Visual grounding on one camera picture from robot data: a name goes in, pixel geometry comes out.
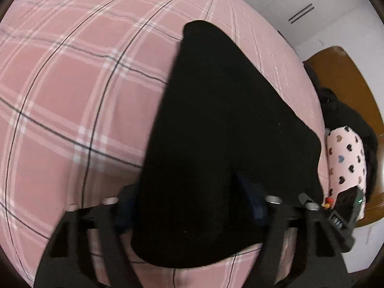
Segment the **black fuzzy garment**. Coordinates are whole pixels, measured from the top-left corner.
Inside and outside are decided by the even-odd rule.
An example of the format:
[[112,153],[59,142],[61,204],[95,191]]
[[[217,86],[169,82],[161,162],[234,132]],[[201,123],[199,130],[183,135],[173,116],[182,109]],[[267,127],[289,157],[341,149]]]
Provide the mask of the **black fuzzy garment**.
[[356,110],[341,102],[331,89],[321,85],[315,71],[308,64],[304,63],[303,66],[320,100],[325,127],[328,129],[336,129],[338,127],[348,126],[353,129],[363,141],[367,167],[366,200],[369,202],[376,186],[378,170],[378,139],[376,134]]

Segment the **brown wooden headboard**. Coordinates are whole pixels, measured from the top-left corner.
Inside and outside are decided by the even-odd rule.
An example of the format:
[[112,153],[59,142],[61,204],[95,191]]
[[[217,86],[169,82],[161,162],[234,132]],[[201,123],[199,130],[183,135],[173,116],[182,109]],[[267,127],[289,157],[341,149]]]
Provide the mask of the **brown wooden headboard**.
[[331,89],[338,99],[354,108],[374,130],[378,139],[378,173],[365,216],[357,226],[373,224],[383,218],[383,120],[364,77],[340,46],[323,49],[304,61],[317,75],[320,84]]

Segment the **pink plaid bed sheet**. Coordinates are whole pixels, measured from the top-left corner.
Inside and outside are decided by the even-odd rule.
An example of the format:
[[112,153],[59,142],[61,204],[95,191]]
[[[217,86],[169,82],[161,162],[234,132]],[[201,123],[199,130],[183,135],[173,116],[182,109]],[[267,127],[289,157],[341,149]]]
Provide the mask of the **pink plaid bed sheet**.
[[187,22],[236,42],[319,138],[303,64],[243,0],[14,0],[1,21],[1,248],[27,283],[63,209],[136,180]]

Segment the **white heart pattern pillow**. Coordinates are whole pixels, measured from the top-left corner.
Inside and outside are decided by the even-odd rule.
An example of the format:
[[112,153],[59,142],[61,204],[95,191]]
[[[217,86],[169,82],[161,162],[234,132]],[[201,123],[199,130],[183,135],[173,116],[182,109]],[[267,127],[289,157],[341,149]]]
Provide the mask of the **white heart pattern pillow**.
[[329,198],[337,200],[340,193],[358,186],[363,197],[358,220],[364,218],[367,167],[363,141],[350,127],[338,127],[326,136],[329,168]]

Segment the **black pants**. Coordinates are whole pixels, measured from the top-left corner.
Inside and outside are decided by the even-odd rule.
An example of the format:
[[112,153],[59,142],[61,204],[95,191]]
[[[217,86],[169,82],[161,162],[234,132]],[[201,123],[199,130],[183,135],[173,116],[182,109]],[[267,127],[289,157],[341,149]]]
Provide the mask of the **black pants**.
[[249,189],[320,203],[321,142],[220,28],[184,26],[133,200],[119,222],[146,262],[186,269],[262,242]]

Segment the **red yellow toy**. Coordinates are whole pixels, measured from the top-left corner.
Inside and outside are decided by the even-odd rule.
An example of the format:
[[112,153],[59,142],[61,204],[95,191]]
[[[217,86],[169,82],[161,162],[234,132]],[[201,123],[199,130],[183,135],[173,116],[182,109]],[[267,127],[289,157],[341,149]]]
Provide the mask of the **red yellow toy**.
[[327,197],[323,204],[324,209],[331,209],[333,207],[334,199],[331,197]]

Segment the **white wardrobe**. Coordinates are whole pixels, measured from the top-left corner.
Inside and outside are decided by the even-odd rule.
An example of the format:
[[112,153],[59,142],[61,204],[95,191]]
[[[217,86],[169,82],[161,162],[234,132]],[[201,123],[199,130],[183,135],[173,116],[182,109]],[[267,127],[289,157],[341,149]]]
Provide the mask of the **white wardrobe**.
[[380,48],[383,22],[369,0],[243,0],[307,59],[331,46]]

